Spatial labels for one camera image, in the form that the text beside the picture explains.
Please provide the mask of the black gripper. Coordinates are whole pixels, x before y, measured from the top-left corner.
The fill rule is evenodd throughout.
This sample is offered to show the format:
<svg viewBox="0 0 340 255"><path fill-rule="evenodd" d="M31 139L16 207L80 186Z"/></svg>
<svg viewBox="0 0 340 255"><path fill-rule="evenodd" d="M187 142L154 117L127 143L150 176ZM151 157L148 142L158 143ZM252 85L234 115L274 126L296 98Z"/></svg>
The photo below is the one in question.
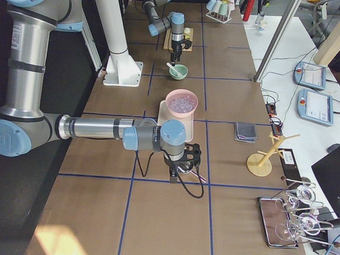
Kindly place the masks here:
<svg viewBox="0 0 340 255"><path fill-rule="evenodd" d="M194 167L200 168L201 150L197 143L185 143L183 150L178 155L170 155L165 149L163 150L164 161L171 170L191 170Z"/></svg>
<svg viewBox="0 0 340 255"><path fill-rule="evenodd" d="M184 35L171 35L171 64L174 66L175 61L179 62L183 49L189 49L192 41Z"/></svg>

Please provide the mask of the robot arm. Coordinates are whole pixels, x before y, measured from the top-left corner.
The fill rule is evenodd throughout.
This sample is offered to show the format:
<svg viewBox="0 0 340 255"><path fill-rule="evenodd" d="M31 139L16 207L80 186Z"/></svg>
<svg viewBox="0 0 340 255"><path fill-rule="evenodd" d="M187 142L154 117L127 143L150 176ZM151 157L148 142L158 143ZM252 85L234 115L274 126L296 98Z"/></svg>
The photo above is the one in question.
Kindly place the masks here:
<svg viewBox="0 0 340 255"><path fill-rule="evenodd" d="M172 12L160 19L155 6L169 1L143 1L151 21L149 31L158 35L171 28L171 66L180 60L184 15ZM104 82L109 86L137 87L143 68L129 54L120 4L95 1L108 46L108 66ZM50 141L68 138L122 140L127 150L163 152L170 170L189 172L200 165L198 144L185 143L185 127L179 120L161 126L153 119L82 118L44 114L40 99L45 74L49 34L53 30L78 32L83 27L82 1L7 1L13 19L11 54L5 105L1 107L1 155L15 157Z"/></svg>
<svg viewBox="0 0 340 255"><path fill-rule="evenodd" d="M142 9L149 19L148 29L151 36L157 36L168 29L171 30L171 64L175 66L180 61L182 50L189 49L192 41L184 36L184 14L171 12L168 16L161 18L156 7L165 5L169 1L142 1Z"/></svg>

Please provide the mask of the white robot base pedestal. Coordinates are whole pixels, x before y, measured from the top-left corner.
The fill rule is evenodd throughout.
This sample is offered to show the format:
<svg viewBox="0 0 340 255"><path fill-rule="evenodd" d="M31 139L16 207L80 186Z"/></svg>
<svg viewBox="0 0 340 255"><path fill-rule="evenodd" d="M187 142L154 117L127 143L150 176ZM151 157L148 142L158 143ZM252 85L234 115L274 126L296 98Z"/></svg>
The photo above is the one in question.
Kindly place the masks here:
<svg viewBox="0 0 340 255"><path fill-rule="evenodd" d="M129 54L119 2L97 0L96 5L109 50L103 84L138 87L143 63L134 61Z"/></svg>

